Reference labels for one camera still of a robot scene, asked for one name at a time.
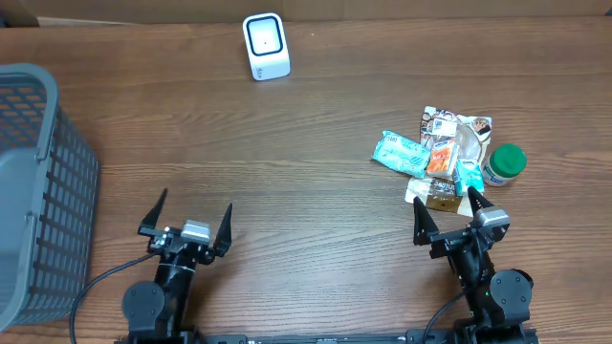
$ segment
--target clear plastic packaging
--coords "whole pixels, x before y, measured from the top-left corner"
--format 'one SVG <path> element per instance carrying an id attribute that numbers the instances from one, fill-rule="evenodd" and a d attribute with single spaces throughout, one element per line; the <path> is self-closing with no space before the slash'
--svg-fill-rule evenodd
<path id="1" fill-rule="evenodd" d="M 384 131 L 382 135 L 372 159 L 397 172 L 416 178 L 425 176 L 431 154 L 427 148 L 390 131 Z"/>

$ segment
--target wood grain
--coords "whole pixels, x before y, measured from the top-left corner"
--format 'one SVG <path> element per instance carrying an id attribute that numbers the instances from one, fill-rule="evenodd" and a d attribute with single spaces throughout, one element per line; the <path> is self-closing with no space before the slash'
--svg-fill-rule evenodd
<path id="1" fill-rule="evenodd" d="M 370 160 L 382 130 L 416 139 L 426 105 L 493 117 L 493 147 L 529 166 L 488 197 L 512 216 L 498 269 L 535 279 L 542 343 L 612 341 L 612 21 L 470 19 L 288 24 L 291 75 L 251 81 L 239 25 L 0 34 L 0 63 L 55 76 L 60 103 L 103 163 L 97 275 L 144 253 L 136 226 L 164 187 L 161 224 L 218 225 L 234 246 L 196 276 L 205 333 L 382 333 L 423 327 L 458 291 L 411 239 L 407 177 Z M 469 219 L 436 212 L 440 228 Z M 127 334 L 120 301 L 146 262 L 95 287 L 81 344 Z M 465 305 L 439 326 L 465 316 Z M 1 343 L 66 343 L 66 321 Z"/>

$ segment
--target food packaging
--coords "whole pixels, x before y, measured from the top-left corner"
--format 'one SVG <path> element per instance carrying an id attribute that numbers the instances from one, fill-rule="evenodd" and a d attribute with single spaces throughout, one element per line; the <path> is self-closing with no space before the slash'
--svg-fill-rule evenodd
<path id="1" fill-rule="evenodd" d="M 455 183 L 455 195 L 457 196 L 467 195 L 470 186 L 480 193 L 485 192 L 485 182 L 480 172 L 480 165 L 476 160 L 459 159 L 452 173 L 452 180 Z"/>
<path id="2" fill-rule="evenodd" d="M 487 147 L 491 142 L 492 118 L 463 116 L 433 106 L 426 106 L 421 117 L 421 144 L 432 149 L 433 144 L 444 140 L 436 129 L 436 119 L 457 123 L 455 143 L 458 146 L 458 159 L 475 159 L 482 163 Z"/>
<path id="3" fill-rule="evenodd" d="M 390 131 L 382 132 L 372 159 L 390 169 L 423 178 L 431 152 L 421 144 Z"/>
<path id="4" fill-rule="evenodd" d="M 457 163 L 457 144 L 454 139 L 443 140 L 433 144 L 427 174 L 431 177 L 447 178 L 452 176 Z"/>
<path id="5" fill-rule="evenodd" d="M 480 116 L 462 116 L 451 111 L 427 106 L 421 117 L 420 134 L 421 144 L 430 150 L 434 148 L 434 144 L 449 139 L 449 137 L 443 135 L 445 132 L 441 134 L 436 130 L 436 119 L 457 123 L 456 133 L 452 138 L 457 147 L 456 161 L 449 162 L 453 162 L 454 169 L 456 170 L 457 161 L 460 160 L 472 160 L 480 165 L 491 142 L 492 119 Z M 461 190 L 456 191 L 455 183 L 448 180 L 449 177 L 444 175 L 444 178 L 411 178 L 405 192 L 405 201 L 412 203 L 415 197 L 419 197 L 428 208 L 471 216 L 469 198 L 457 196 L 463 194 L 463 186 Z"/>
<path id="6" fill-rule="evenodd" d="M 470 199 L 456 195 L 453 181 L 437 177 L 410 178 L 405 201 L 411 204 L 415 197 L 428 208 L 471 216 Z"/>

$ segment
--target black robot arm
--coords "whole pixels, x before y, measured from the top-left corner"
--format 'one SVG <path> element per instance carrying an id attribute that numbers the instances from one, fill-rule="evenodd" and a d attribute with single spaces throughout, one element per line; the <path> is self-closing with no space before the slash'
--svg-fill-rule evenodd
<path id="1" fill-rule="evenodd" d="M 470 307 L 471 318 L 455 322 L 455 343 L 537 343 L 535 331 L 525 331 L 534 282 L 526 272 L 496 272 L 488 251 L 501 241 L 510 217 L 469 189 L 473 221 L 465 228 L 440 234 L 425 205 L 414 199 L 414 244 L 431 245 L 432 259 L 448 257 Z"/>
<path id="2" fill-rule="evenodd" d="M 321 334 L 310 336 L 249 337 L 242 334 L 203 336 L 186 328 L 183 317 L 198 264 L 211 264 L 231 245 L 231 204 L 212 247 L 208 225 L 185 222 L 183 229 L 156 228 L 166 192 L 142 219 L 139 234 L 149 237 L 147 251 L 160 255 L 153 281 L 133 285 L 123 296 L 129 335 L 116 344 L 536 344 L 535 330 L 525 330 L 530 317 L 532 278 L 524 271 L 495 271 L 488 251 L 503 239 L 510 218 L 474 188 L 469 197 L 473 221 L 466 227 L 441 233 L 425 205 L 414 200 L 414 245 L 431 245 L 432 259 L 447 257 L 470 306 L 471 318 L 455 321 L 453 329 L 387 334 Z"/>
<path id="3" fill-rule="evenodd" d="M 127 340 L 116 343 L 190 344 L 200 340 L 195 328 L 186 329 L 183 324 L 191 282 L 198 264 L 209 265 L 230 249 L 232 205 L 228 206 L 210 247 L 207 224 L 188 220 L 183 229 L 156 228 L 165 195 L 166 190 L 142 219 L 138 230 L 149 237 L 147 251 L 160 255 L 155 279 L 134 284 L 123 296 L 129 335 Z"/>

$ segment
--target jar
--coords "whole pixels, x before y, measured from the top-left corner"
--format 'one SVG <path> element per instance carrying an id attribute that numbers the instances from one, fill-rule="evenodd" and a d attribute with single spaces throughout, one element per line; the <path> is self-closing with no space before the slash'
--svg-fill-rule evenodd
<path id="1" fill-rule="evenodd" d="M 527 167 L 527 155 L 517 145 L 506 143 L 495 149 L 483 162 L 482 177 L 491 186 L 509 183 Z"/>

